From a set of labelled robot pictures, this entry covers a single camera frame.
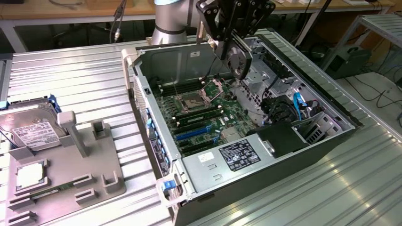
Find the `graphics card with fan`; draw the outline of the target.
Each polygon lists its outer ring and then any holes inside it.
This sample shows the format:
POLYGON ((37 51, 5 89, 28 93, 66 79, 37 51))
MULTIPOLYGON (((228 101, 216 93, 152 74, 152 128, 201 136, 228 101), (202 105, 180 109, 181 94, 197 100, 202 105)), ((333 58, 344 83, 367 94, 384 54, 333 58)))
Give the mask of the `graphics card with fan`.
POLYGON ((214 61, 218 59, 221 62, 221 66, 225 66, 229 70, 229 73, 237 80, 243 80, 247 76, 251 62, 252 62, 252 54, 248 45, 243 41, 243 36, 240 37, 235 31, 232 31, 229 39, 225 41, 216 41, 206 34, 205 30, 206 26, 202 21, 198 22, 197 31, 196 31, 196 43, 200 44, 202 39, 205 39, 209 44, 213 52, 213 59, 206 70, 206 73, 202 79, 210 73, 210 69, 214 61))

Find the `grey metal disk bay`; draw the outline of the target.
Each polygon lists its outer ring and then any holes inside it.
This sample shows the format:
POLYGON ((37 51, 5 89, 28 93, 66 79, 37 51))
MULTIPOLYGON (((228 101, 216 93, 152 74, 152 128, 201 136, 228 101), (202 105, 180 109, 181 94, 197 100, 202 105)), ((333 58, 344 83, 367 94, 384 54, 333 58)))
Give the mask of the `grey metal disk bay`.
POLYGON ((252 122, 261 126, 267 118, 265 113, 260 109, 260 103, 268 97, 267 88, 269 87, 276 74, 260 59, 252 61, 248 74, 243 80, 235 85, 233 94, 236 95, 237 102, 252 122))

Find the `CPU socket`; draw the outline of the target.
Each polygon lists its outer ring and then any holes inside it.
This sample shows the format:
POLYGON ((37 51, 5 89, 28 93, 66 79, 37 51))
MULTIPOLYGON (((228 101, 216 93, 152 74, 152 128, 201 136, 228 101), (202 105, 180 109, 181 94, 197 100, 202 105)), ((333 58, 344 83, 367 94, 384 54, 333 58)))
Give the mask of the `CPU socket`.
POLYGON ((180 94, 177 101, 182 112, 190 112, 206 107, 205 101, 197 92, 180 94))

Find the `black installed RAM stick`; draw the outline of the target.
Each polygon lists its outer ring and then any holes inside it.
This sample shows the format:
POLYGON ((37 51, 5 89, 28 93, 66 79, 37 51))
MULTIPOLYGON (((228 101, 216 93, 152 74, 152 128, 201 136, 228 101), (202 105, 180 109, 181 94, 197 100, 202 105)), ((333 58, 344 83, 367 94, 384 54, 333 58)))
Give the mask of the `black installed RAM stick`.
POLYGON ((208 112, 214 111, 214 110, 218 110, 218 109, 221 109, 221 107, 213 106, 213 107, 209 107, 209 108, 205 108, 205 109, 201 109, 201 110, 196 110, 196 111, 193 111, 193 112, 184 113, 184 114, 181 114, 181 115, 174 115, 174 116, 172 116, 172 120, 178 120, 178 119, 181 119, 181 118, 185 118, 185 117, 197 115, 197 114, 200 114, 200 113, 208 113, 208 112))
POLYGON ((221 114, 222 114, 222 110, 216 110, 216 111, 197 113, 194 115, 181 117, 180 119, 176 118, 176 126, 182 127, 185 125, 189 125, 189 124, 201 122, 204 120, 216 118, 221 114))

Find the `black office chair base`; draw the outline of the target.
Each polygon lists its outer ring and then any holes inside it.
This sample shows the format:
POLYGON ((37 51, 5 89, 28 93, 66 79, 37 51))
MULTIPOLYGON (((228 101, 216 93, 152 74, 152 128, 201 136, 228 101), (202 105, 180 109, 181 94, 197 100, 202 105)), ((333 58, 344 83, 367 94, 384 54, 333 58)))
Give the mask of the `black office chair base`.
POLYGON ((90 45, 90 38, 92 38, 92 31, 97 31, 101 33, 105 33, 108 35, 109 43, 114 40, 114 34, 117 34, 116 40, 120 41, 120 32, 118 29, 113 30, 114 24, 110 24, 109 22, 105 22, 105 26, 101 27, 96 23, 80 23, 80 24, 68 24, 68 28, 65 31, 56 33, 54 25, 48 25, 48 29, 50 32, 50 40, 54 47, 62 46, 62 38, 66 36, 76 35, 80 31, 84 31, 84 37, 86 45, 90 45))

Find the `silver chipset heat sink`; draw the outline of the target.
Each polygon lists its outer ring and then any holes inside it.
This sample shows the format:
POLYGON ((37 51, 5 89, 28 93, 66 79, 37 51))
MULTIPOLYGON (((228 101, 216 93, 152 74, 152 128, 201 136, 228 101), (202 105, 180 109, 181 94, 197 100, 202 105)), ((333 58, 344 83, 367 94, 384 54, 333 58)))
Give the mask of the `silver chipset heat sink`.
POLYGON ((233 140, 237 140, 241 138, 240 133, 236 131, 235 127, 229 127, 221 130, 222 138, 227 140, 227 142, 232 142, 233 140))

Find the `wooden desk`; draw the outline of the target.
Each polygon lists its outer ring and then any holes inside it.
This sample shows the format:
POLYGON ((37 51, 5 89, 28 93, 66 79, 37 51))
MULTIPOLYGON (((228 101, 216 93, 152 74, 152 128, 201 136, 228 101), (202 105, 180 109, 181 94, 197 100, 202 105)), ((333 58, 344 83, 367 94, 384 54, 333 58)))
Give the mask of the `wooden desk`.
MULTIPOLYGON (((328 9, 352 9, 359 8, 385 9, 393 6, 389 0, 377 0, 373 4, 353 6, 343 0, 331 0, 328 9)), ((74 9, 52 4, 48 0, 25 0, 22 4, 0 4, 0 19, 49 19, 49 18, 72 18, 72 17, 92 17, 92 16, 112 16, 113 9, 88 9, 85 4, 81 4, 74 9)), ((134 0, 133 7, 125 9, 125 14, 132 15, 152 15, 154 14, 154 5, 152 0, 134 0)))

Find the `white round table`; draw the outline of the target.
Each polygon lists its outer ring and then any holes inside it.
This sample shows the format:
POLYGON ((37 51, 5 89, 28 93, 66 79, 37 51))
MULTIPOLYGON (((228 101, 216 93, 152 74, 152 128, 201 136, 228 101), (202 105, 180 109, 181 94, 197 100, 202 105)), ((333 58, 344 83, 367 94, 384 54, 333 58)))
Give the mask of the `white round table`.
POLYGON ((402 89, 369 72, 335 80, 339 86, 402 136, 402 89))

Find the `black expansion slot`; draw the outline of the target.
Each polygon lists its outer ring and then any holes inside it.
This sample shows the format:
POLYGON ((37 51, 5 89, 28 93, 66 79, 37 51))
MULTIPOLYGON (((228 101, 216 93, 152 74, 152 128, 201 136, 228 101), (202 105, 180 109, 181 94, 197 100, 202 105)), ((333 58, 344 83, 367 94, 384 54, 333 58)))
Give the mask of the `black expansion slot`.
POLYGON ((213 146, 216 144, 217 144, 217 139, 210 139, 210 140, 204 141, 201 143, 197 143, 197 144, 194 144, 192 146, 184 147, 181 149, 181 153, 182 154, 190 154, 190 153, 198 152, 204 148, 208 148, 208 147, 210 147, 210 146, 213 146))

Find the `grey power supply unit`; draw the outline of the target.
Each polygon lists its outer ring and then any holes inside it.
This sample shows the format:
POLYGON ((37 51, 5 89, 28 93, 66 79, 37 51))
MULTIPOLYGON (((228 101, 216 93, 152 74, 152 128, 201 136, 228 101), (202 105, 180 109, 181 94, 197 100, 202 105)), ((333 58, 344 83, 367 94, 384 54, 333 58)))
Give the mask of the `grey power supply unit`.
POLYGON ((236 182, 275 163, 272 147, 256 134, 182 158, 197 194, 236 182))

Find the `open black PC case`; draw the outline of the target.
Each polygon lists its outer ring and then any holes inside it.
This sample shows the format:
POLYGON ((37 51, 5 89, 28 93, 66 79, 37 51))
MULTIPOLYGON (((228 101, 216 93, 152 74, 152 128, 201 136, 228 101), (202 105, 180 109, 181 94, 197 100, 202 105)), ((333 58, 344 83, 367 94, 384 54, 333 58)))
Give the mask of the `open black PC case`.
POLYGON ((126 48, 124 77, 173 226, 316 163, 361 128, 324 90, 327 75, 276 34, 244 39, 248 70, 206 43, 126 48))

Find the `blue plastic disk carrier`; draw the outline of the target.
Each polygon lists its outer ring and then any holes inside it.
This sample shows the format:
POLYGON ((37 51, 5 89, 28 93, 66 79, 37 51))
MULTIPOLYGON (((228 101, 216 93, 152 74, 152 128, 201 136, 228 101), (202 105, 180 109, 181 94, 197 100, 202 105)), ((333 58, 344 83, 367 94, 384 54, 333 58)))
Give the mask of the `blue plastic disk carrier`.
POLYGON ((38 98, 18 100, 18 101, 13 101, 13 102, 7 102, 6 100, 0 101, 0 111, 36 105, 36 104, 45 104, 45 103, 50 104, 50 106, 53 107, 53 109, 56 110, 57 113, 61 112, 61 109, 60 109, 60 106, 57 104, 57 100, 56 100, 56 97, 53 94, 50 94, 49 96, 42 96, 38 98))

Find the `hard disk with white label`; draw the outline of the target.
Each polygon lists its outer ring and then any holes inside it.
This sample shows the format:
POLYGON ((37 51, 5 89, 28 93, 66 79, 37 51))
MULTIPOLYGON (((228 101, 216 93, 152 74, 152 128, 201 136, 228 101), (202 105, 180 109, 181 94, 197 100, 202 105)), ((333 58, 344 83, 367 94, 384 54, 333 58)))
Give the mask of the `hard disk with white label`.
POLYGON ((66 135, 56 119, 57 111, 49 102, 9 106, 0 110, 0 133, 13 147, 40 151, 60 145, 60 138, 66 135))

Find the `grey plastic parts rack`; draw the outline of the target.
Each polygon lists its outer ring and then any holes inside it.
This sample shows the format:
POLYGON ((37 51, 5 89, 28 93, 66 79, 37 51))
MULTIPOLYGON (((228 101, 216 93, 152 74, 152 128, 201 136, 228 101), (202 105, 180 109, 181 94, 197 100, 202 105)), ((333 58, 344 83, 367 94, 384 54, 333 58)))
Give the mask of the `grey plastic parts rack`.
POLYGON ((66 130, 60 145, 40 151, 26 147, 9 150, 5 226, 40 226, 126 190, 109 125, 94 121, 88 128, 77 129, 72 111, 58 113, 56 123, 66 130), (17 170, 33 163, 42 164, 42 180, 17 189, 17 170), (30 198, 30 194, 72 182, 68 190, 30 198))

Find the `silver CPU chip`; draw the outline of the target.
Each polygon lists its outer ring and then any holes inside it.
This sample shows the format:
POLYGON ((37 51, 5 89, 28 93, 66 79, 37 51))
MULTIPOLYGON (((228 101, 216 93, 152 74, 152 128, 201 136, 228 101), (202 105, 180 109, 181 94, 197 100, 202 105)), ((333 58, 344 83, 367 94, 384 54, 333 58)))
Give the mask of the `silver CPU chip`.
POLYGON ((38 184, 44 177, 42 164, 33 163, 30 165, 22 166, 21 168, 18 168, 15 176, 17 189, 23 189, 38 184))

